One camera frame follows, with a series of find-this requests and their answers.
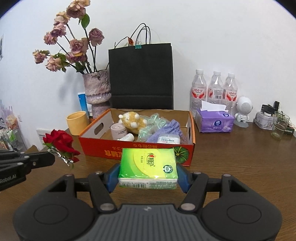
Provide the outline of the dried pink roses bouquet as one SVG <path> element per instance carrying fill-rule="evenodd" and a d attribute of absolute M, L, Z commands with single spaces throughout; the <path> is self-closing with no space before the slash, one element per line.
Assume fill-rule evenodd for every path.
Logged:
<path fill-rule="evenodd" d="M 53 28 L 43 37 L 47 46 L 56 45 L 59 52 L 53 54 L 49 50 L 35 50 L 32 55 L 36 64 L 46 63 L 45 67 L 51 72 L 66 72 L 72 67 L 76 72 L 84 75 L 97 72 L 97 47 L 104 40 L 103 32 L 98 28 L 87 30 L 90 16 L 86 8 L 91 1 L 71 1 L 65 11 L 56 14 Z M 85 33 L 78 39 L 69 26 L 70 20 L 77 20 Z"/>

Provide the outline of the white spray bottle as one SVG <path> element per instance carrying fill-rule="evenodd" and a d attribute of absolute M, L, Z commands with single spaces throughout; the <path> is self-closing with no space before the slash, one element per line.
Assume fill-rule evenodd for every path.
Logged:
<path fill-rule="evenodd" d="M 128 133 L 122 138 L 119 138 L 118 141 L 127 141 L 127 142 L 133 142 L 134 141 L 134 135 L 132 133 Z"/>

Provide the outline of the clear box with black items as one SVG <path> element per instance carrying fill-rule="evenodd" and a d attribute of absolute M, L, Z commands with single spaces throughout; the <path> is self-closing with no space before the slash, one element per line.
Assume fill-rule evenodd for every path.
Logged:
<path fill-rule="evenodd" d="M 275 101 L 273 105 L 263 104 L 261 110 L 255 115 L 253 122 L 262 130 L 272 130 L 274 114 L 278 111 L 279 106 L 278 101 Z"/>

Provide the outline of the yellow white plush toy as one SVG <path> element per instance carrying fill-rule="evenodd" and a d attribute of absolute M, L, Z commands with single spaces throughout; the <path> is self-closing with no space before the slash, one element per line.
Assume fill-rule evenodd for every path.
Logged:
<path fill-rule="evenodd" d="M 118 116 L 128 132 L 138 135 L 139 131 L 147 126 L 147 120 L 134 111 L 126 112 Z"/>

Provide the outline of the black paper bag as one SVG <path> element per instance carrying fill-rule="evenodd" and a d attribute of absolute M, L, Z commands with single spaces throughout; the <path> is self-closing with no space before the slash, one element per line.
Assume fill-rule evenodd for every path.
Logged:
<path fill-rule="evenodd" d="M 108 51 L 111 105 L 117 109 L 173 109 L 173 54 L 170 43 L 151 43 L 151 29 L 141 23 L 128 45 Z"/>

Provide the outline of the purple tissue box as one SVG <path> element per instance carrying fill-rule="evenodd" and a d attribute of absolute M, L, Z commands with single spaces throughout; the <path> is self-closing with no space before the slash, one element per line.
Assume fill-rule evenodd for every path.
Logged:
<path fill-rule="evenodd" d="M 224 104 L 201 101 L 196 111 L 195 122 L 200 133 L 230 133 L 234 125 L 234 116 L 226 110 Z"/>

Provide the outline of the water bottle left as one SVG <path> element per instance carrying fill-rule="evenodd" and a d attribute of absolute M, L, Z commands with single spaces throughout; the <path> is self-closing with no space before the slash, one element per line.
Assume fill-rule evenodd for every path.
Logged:
<path fill-rule="evenodd" d="M 206 100 L 206 92 L 207 84 L 204 78 L 204 71 L 198 69 L 196 70 L 191 87 L 191 113 L 193 115 L 201 107 L 202 101 Z"/>

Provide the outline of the blue white tube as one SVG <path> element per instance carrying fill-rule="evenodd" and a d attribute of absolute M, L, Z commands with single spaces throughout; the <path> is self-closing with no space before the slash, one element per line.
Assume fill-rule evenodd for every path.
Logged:
<path fill-rule="evenodd" d="M 78 92 L 78 98 L 79 98 L 81 111 L 85 111 L 87 116 L 89 116 L 85 92 Z"/>

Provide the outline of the water bottle right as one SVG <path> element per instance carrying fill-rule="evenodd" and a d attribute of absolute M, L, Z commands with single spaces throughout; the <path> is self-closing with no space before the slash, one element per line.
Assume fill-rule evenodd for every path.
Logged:
<path fill-rule="evenodd" d="M 234 115 L 234 108 L 237 101 L 238 86 L 235 81 L 235 74 L 228 73 L 223 86 L 223 104 L 229 114 Z"/>

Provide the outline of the green tissue pack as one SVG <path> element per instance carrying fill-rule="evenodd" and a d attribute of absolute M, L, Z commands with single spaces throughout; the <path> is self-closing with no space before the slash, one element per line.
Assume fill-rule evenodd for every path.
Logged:
<path fill-rule="evenodd" d="M 175 189 L 178 181 L 173 149 L 124 148 L 118 184 L 126 188 Z"/>

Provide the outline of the iridescent plastic bag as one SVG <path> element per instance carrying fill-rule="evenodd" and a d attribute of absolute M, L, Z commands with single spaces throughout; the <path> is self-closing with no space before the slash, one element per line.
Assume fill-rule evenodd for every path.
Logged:
<path fill-rule="evenodd" d="M 150 116 L 141 115 L 140 117 L 145 120 L 146 126 L 139 130 L 137 137 L 138 142 L 146 142 L 148 138 L 151 137 L 156 131 L 170 122 L 166 118 L 160 116 L 158 113 L 152 114 Z"/>

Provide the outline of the water bottle middle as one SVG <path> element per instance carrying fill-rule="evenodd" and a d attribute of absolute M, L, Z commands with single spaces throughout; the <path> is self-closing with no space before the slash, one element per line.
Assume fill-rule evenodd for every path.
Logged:
<path fill-rule="evenodd" d="M 208 102 L 222 104 L 223 100 L 223 82 L 221 72 L 214 71 L 208 87 Z"/>

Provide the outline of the water bottle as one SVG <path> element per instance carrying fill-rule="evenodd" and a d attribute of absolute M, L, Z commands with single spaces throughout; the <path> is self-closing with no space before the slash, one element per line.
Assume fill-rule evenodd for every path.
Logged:
<path fill-rule="evenodd" d="M 191 87 L 191 113 L 193 115 L 201 107 L 202 101 L 206 100 L 206 92 L 207 84 L 204 78 L 204 71 L 198 69 L 196 70 Z"/>
<path fill-rule="evenodd" d="M 221 72 L 214 71 L 208 87 L 208 102 L 222 104 L 223 100 L 223 82 Z"/>
<path fill-rule="evenodd" d="M 228 73 L 223 86 L 223 104 L 229 114 L 234 115 L 234 108 L 237 101 L 238 86 L 235 81 L 235 74 Z"/>

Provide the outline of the translucent pill container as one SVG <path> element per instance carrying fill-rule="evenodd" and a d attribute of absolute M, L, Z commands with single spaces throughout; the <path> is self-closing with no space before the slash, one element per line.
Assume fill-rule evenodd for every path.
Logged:
<path fill-rule="evenodd" d="M 180 144 L 181 138 L 179 135 L 163 133 L 160 134 L 157 140 L 160 144 Z"/>

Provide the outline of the yellow mug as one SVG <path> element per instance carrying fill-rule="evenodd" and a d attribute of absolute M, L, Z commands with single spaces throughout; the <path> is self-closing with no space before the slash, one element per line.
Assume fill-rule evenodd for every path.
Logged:
<path fill-rule="evenodd" d="M 89 125 L 89 120 L 86 111 L 78 111 L 70 114 L 66 118 L 67 125 L 71 135 L 80 135 Z"/>

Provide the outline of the purple drawstring pouch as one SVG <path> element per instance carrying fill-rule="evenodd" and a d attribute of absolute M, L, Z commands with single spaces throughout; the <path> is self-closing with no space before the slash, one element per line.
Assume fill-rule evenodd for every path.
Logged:
<path fill-rule="evenodd" d="M 181 127 L 178 121 L 172 120 L 167 125 L 163 126 L 161 129 L 156 131 L 151 137 L 146 141 L 147 143 L 157 143 L 158 137 L 160 134 L 169 133 L 179 135 L 181 138 L 181 143 L 184 144 L 187 142 L 186 136 L 181 131 Z"/>

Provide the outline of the white booklet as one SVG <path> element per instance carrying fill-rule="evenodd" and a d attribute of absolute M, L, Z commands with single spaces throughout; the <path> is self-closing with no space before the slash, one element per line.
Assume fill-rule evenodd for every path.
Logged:
<path fill-rule="evenodd" d="M 52 131 L 51 130 L 46 130 L 46 129 L 43 129 L 43 128 L 37 128 L 36 132 L 38 134 L 38 137 L 40 139 L 41 144 L 44 144 L 43 138 L 46 137 L 46 134 L 50 134 Z"/>

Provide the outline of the purple ceramic vase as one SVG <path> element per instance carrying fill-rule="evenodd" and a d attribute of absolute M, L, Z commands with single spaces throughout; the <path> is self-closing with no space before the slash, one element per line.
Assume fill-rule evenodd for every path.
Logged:
<path fill-rule="evenodd" d="M 94 119 L 111 108 L 111 85 L 109 72 L 100 70 L 98 72 L 83 75 L 86 102 L 91 105 Z"/>

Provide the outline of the red cardboard box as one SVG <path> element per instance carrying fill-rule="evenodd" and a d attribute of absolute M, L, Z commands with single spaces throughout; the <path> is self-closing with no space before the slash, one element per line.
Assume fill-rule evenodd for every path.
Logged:
<path fill-rule="evenodd" d="M 138 142 L 134 135 L 133 142 L 114 140 L 111 126 L 119 121 L 118 116 L 128 112 L 127 109 L 108 109 L 96 118 L 80 135 L 79 142 L 86 156 L 120 160 L 123 148 L 165 149 L 173 148 L 176 160 L 183 166 L 190 166 L 195 149 L 195 127 L 192 114 L 185 110 L 137 110 L 143 116 L 159 114 L 169 121 L 176 120 L 180 124 L 183 138 L 180 144 L 161 144 Z"/>

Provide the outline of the white robot figurine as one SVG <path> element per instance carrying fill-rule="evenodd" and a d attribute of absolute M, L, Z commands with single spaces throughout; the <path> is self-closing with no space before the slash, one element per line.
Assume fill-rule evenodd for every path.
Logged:
<path fill-rule="evenodd" d="M 247 128 L 249 114 L 253 110 L 252 102 L 249 98 L 241 96 L 236 103 L 237 113 L 234 115 L 234 124 L 241 128 Z"/>

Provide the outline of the red rose hair clip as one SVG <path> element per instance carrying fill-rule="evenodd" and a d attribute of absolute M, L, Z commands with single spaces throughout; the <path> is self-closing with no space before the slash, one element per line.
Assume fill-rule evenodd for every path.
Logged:
<path fill-rule="evenodd" d="M 73 141 L 72 136 L 63 130 L 52 130 L 43 137 L 48 152 L 59 157 L 71 168 L 74 167 L 74 163 L 79 162 L 77 156 L 80 155 L 80 152 L 73 148 Z"/>

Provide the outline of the clear drinking glass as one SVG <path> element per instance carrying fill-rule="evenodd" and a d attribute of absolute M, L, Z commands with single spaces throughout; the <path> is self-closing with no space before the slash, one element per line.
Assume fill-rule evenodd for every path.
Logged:
<path fill-rule="evenodd" d="M 276 140 L 281 140 L 285 130 L 287 129 L 290 117 L 282 111 L 275 111 L 273 115 L 273 128 L 271 136 Z"/>

